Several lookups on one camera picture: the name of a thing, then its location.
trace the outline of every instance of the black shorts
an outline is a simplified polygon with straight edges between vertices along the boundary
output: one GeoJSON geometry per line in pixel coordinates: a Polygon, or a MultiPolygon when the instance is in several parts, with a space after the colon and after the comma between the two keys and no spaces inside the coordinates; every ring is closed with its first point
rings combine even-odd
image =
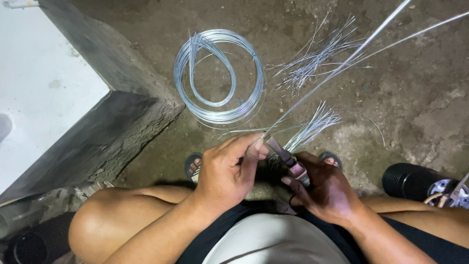
{"type": "MultiPolygon", "coordinates": [[[[269,207],[259,202],[246,202],[236,205],[222,214],[209,227],[203,230],[186,248],[177,264],[201,264],[215,244],[237,222],[258,213],[273,213],[269,207]]],[[[342,251],[351,264],[368,262],[357,243],[344,228],[329,224],[315,217],[308,211],[297,214],[324,232],[342,251]]],[[[469,249],[438,238],[401,222],[383,218],[396,231],[414,243],[439,264],[461,264],[469,260],[469,249]]]]}

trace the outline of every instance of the white shirt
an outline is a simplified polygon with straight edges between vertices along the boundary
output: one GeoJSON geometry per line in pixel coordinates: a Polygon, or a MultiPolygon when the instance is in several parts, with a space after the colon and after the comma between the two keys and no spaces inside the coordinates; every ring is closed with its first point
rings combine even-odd
{"type": "Polygon", "coordinates": [[[235,224],[203,264],[349,264],[310,222],[292,215],[255,214],[235,224]]]}

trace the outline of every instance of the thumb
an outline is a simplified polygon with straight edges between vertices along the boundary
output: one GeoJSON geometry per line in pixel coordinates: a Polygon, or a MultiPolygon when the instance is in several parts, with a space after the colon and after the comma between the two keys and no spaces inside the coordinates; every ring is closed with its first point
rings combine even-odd
{"type": "Polygon", "coordinates": [[[258,139],[246,150],[246,154],[241,163],[241,178],[243,181],[254,181],[256,176],[257,162],[259,161],[259,150],[264,139],[258,139]]]}
{"type": "Polygon", "coordinates": [[[283,183],[285,183],[286,185],[290,186],[290,189],[303,202],[303,206],[305,208],[308,208],[309,206],[314,204],[314,202],[311,199],[310,195],[308,194],[308,192],[304,188],[304,185],[301,184],[300,181],[298,181],[298,180],[296,180],[295,178],[292,178],[292,177],[283,177],[281,179],[281,181],[283,183]]]}

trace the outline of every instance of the dirt floor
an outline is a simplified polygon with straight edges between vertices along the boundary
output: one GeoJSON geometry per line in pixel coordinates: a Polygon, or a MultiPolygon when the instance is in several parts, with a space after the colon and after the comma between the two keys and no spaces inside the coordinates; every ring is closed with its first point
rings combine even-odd
{"type": "MultiPolygon", "coordinates": [[[[208,29],[235,31],[250,41],[264,64],[279,64],[295,55],[312,36],[318,20],[331,13],[319,32],[349,14],[356,16],[354,38],[369,36],[399,5],[400,0],[75,0],[85,14],[110,24],[173,82],[176,55],[189,32],[208,29]]],[[[469,10],[466,0],[416,0],[387,26],[368,52],[385,47],[429,25],[469,10]]],[[[363,62],[371,69],[340,74],[313,94],[291,119],[311,117],[320,101],[338,109],[358,111],[367,118],[341,110],[342,123],[324,130],[305,150],[335,152],[344,173],[360,195],[382,194],[381,176],[397,162],[428,166],[449,177],[469,171],[469,18],[444,25],[388,49],[363,62]]],[[[232,45],[220,45],[235,54],[239,87],[235,97],[246,99],[252,90],[255,68],[249,54],[232,45]]],[[[344,52],[333,61],[341,62],[344,52]]],[[[275,73],[266,71],[266,79],[275,73]]],[[[225,98],[230,75],[222,63],[206,58],[196,68],[196,86],[209,100],[225,98]]],[[[266,85],[259,114],[241,129],[273,124],[298,98],[273,91],[280,78],[266,85]]],[[[314,88],[307,82],[300,97],[314,88]]],[[[114,182],[143,187],[158,181],[184,180],[184,159],[220,141],[220,134],[201,125],[185,109],[178,119],[143,149],[114,182]]],[[[292,134],[278,137],[286,143],[292,134]]],[[[252,198],[272,196],[272,188],[258,184],[252,198]]]]}

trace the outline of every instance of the white wall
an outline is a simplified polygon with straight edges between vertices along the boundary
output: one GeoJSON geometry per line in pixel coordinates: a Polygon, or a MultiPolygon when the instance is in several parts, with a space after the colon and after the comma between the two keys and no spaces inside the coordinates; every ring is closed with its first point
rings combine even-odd
{"type": "Polygon", "coordinates": [[[108,91],[39,7],[0,5],[0,193],[108,91]]]}

